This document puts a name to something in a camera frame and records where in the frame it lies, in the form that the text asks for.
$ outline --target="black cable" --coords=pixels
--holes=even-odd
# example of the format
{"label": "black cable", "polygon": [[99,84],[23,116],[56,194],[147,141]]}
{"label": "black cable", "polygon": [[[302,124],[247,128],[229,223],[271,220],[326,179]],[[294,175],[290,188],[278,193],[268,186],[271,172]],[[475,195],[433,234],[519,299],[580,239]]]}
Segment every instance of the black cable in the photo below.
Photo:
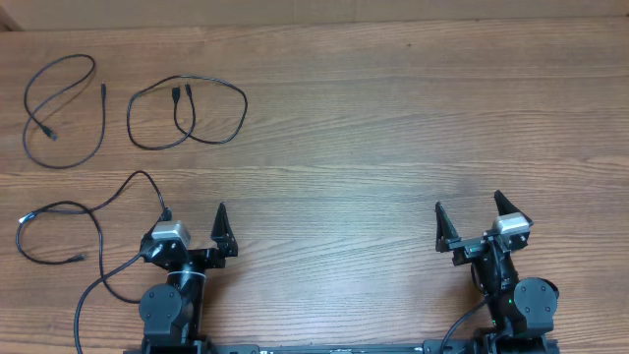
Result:
{"label": "black cable", "polygon": [[[67,59],[71,59],[71,58],[87,58],[89,59],[89,61],[91,62],[91,68],[89,68],[89,71],[87,72],[87,74],[85,74],[82,78],[80,78],[78,81],[74,82],[73,84],[61,88],[60,90],[58,90],[56,93],[50,95],[48,98],[44,99],[43,102],[39,103],[39,105],[33,110],[31,111],[29,108],[29,91],[30,91],[30,87],[32,86],[32,84],[34,83],[34,81],[39,77],[39,75],[41,75],[44,71],[46,71],[48,68],[54,66],[55,64],[58,64],[64,60]],[[80,160],[79,162],[75,162],[75,163],[71,163],[68,165],[51,165],[51,164],[47,164],[44,162],[39,161],[38,159],[36,159],[29,150],[29,144],[27,143],[27,131],[29,130],[29,124],[30,121],[35,122],[39,128],[41,128],[41,130],[43,131],[43,133],[50,139],[52,139],[53,141],[57,140],[57,135],[52,131],[52,129],[48,128],[47,126],[43,125],[41,122],[39,122],[39,120],[37,118],[35,118],[35,113],[37,113],[44,105],[46,105],[48,102],[50,102],[52,99],[56,98],[57,96],[59,96],[60,94],[62,94],[63,92],[67,91],[68,89],[71,89],[73,87],[75,87],[76,85],[84,82],[85,80],[87,80],[87,78],[94,72],[94,70],[96,69],[96,62],[94,60],[94,58],[92,58],[91,56],[87,55],[87,54],[72,54],[72,55],[66,55],[64,57],[61,57],[57,60],[54,60],[48,64],[46,64],[43,68],[41,68],[29,81],[29,83],[27,84],[27,87],[25,88],[24,91],[24,108],[27,111],[27,113],[29,114],[29,118],[27,119],[27,122],[24,125],[24,131],[22,132],[22,144],[24,146],[24,151],[27,154],[27,156],[29,157],[30,160],[32,160],[34,163],[42,166],[42,167],[46,167],[46,168],[52,168],[52,169],[65,169],[65,168],[72,168],[72,167],[76,167],[79,166],[80,164],[86,162],[87,160],[89,160],[92,156],[94,156],[96,154],[96,152],[98,151],[98,149],[100,148],[100,145],[102,144],[102,141],[105,137],[105,96],[107,95],[107,87],[105,86],[105,83],[100,85],[100,96],[101,96],[101,104],[102,104],[102,129],[100,132],[100,139],[98,140],[98,144],[96,145],[96,148],[85,158],[83,158],[82,160]]]}
{"label": "black cable", "polygon": [[[127,180],[125,181],[125,183],[122,184],[122,186],[118,189],[118,191],[116,191],[116,193],[109,198],[107,201],[105,201],[103,204],[93,207],[93,208],[87,208],[86,206],[76,203],[76,202],[72,202],[72,201],[63,201],[63,202],[56,202],[56,203],[52,203],[49,204],[47,206],[43,206],[35,211],[32,211],[30,213],[28,213],[25,217],[23,217],[20,220],[20,225],[18,226],[18,231],[16,232],[16,246],[18,247],[18,251],[25,257],[27,258],[29,261],[31,262],[35,262],[37,264],[40,265],[49,265],[49,266],[57,266],[57,265],[64,265],[64,264],[68,264],[68,263],[73,263],[73,262],[79,262],[79,261],[83,261],[86,256],[83,254],[80,255],[76,255],[76,256],[72,256],[68,259],[66,259],[65,261],[43,261],[43,260],[38,260],[30,255],[28,255],[23,249],[22,249],[22,245],[20,242],[20,237],[22,235],[22,230],[24,228],[24,226],[32,221],[33,219],[35,219],[39,214],[44,213],[44,212],[56,212],[56,213],[64,213],[64,214],[88,214],[89,217],[91,218],[91,220],[94,223],[94,226],[96,227],[96,231],[98,233],[98,267],[100,270],[100,276],[104,276],[104,269],[103,269],[103,236],[102,236],[102,229],[100,228],[100,225],[98,224],[98,220],[96,220],[96,217],[94,216],[94,212],[106,207],[107,205],[109,205],[111,202],[113,202],[114,200],[116,200],[118,197],[120,197],[120,195],[122,194],[122,192],[125,189],[125,186],[127,186],[127,184],[131,181],[132,178],[134,178],[134,176],[136,176],[137,174],[143,174],[144,176],[146,176],[146,178],[148,179],[148,181],[150,182],[150,184],[153,186],[153,188],[155,189],[155,193],[157,193],[157,197],[159,197],[159,202],[161,204],[162,207],[162,214],[160,215],[160,218],[157,220],[159,221],[161,219],[161,217],[165,214],[167,208],[164,204],[164,199],[161,195],[161,192],[159,191],[159,188],[157,188],[157,185],[155,184],[155,182],[153,181],[153,179],[150,177],[150,175],[148,175],[148,173],[144,172],[144,171],[136,171],[134,173],[132,173],[129,177],[127,177]],[[54,207],[60,206],[60,205],[69,205],[69,206],[76,206],[81,208],[81,210],[65,210],[65,209],[55,209]],[[107,288],[107,290],[117,299],[124,301],[126,303],[130,303],[130,304],[138,304],[140,302],[140,300],[131,300],[128,299],[122,295],[119,295],[118,293],[116,293],[111,286],[109,285],[108,282],[104,281],[104,285]]]}
{"label": "black cable", "polygon": [[126,267],[128,267],[128,266],[132,265],[133,263],[135,263],[140,258],[141,255],[142,255],[141,253],[137,253],[133,258],[131,258],[130,260],[126,261],[123,265],[118,266],[117,268],[111,270],[107,274],[101,275],[94,283],[92,283],[86,289],[86,291],[84,291],[83,295],[81,295],[81,300],[79,300],[79,305],[77,305],[77,310],[75,311],[75,325],[74,325],[74,329],[75,329],[75,346],[77,347],[77,353],[83,354],[83,349],[81,348],[81,341],[79,340],[79,316],[81,315],[81,308],[83,307],[83,302],[86,300],[87,295],[98,284],[100,284],[101,282],[105,283],[105,281],[109,277],[115,275],[119,271],[121,271],[121,270],[125,269]]}
{"label": "black cable", "polygon": [[444,354],[445,353],[444,352],[445,346],[446,346],[448,340],[450,339],[450,336],[452,336],[452,334],[456,330],[456,328],[458,328],[459,325],[461,325],[463,322],[465,322],[469,317],[471,317],[481,307],[486,305],[489,302],[490,299],[491,299],[491,297],[489,297],[489,296],[485,297],[483,299],[483,301],[481,301],[481,303],[479,303],[477,306],[473,307],[472,310],[470,310],[467,313],[465,313],[465,315],[461,316],[461,318],[452,325],[450,330],[448,330],[448,332],[445,333],[445,336],[443,337],[443,340],[441,341],[441,347],[439,348],[439,353],[440,354]]}
{"label": "black cable", "polygon": [[[185,131],[181,128],[181,126],[179,125],[179,122],[177,120],[177,102],[179,101],[179,88],[173,88],[173,101],[175,103],[175,112],[174,112],[174,120],[175,120],[175,126],[177,127],[177,129],[182,132],[184,134],[184,137],[182,139],[180,139],[179,141],[175,142],[175,143],[171,143],[165,146],[160,146],[160,147],[148,147],[145,145],[142,145],[140,143],[138,143],[134,137],[133,134],[131,133],[131,108],[133,106],[134,101],[142,96],[143,94],[145,94],[147,91],[156,88],[157,86],[170,81],[170,80],[174,80],[174,79],[197,79],[197,80],[206,80],[206,81],[211,81],[211,82],[215,82],[215,83],[219,83],[221,85],[226,86],[227,88],[233,89],[235,91],[237,91],[242,97],[243,100],[245,101],[245,109],[243,110],[243,116],[240,119],[240,123],[238,124],[238,128],[236,128],[236,131],[227,139],[222,140],[222,141],[218,141],[218,142],[213,142],[213,141],[207,141],[207,140],[203,140],[203,139],[199,139],[195,136],[192,135],[193,130],[195,129],[195,124],[197,122],[197,113],[195,112],[195,104],[193,102],[193,94],[192,94],[192,89],[190,88],[189,84],[186,84],[186,93],[188,94],[188,97],[190,99],[190,104],[192,106],[193,109],[193,123],[192,126],[190,127],[189,131]],[[131,96],[131,99],[129,100],[129,106],[127,107],[127,133],[129,134],[129,139],[131,140],[131,142],[137,146],[138,148],[143,148],[143,149],[149,149],[149,150],[159,150],[159,149],[165,149],[165,148],[171,148],[174,146],[179,145],[180,143],[182,143],[185,139],[187,138],[191,138],[197,142],[203,143],[203,144],[210,144],[210,145],[220,145],[220,144],[226,144],[231,142],[237,135],[238,132],[240,132],[240,129],[243,127],[243,123],[245,122],[245,117],[247,116],[247,108],[248,108],[248,102],[247,102],[247,96],[245,95],[245,93],[239,89],[238,87],[236,87],[235,85],[228,83],[224,80],[221,79],[216,79],[216,78],[212,78],[212,77],[202,77],[202,76],[197,76],[197,75],[175,75],[175,76],[171,76],[168,77],[166,79],[162,79],[160,81],[158,81],[157,83],[149,86],[148,88],[144,88],[138,92],[136,92],[133,96]]]}

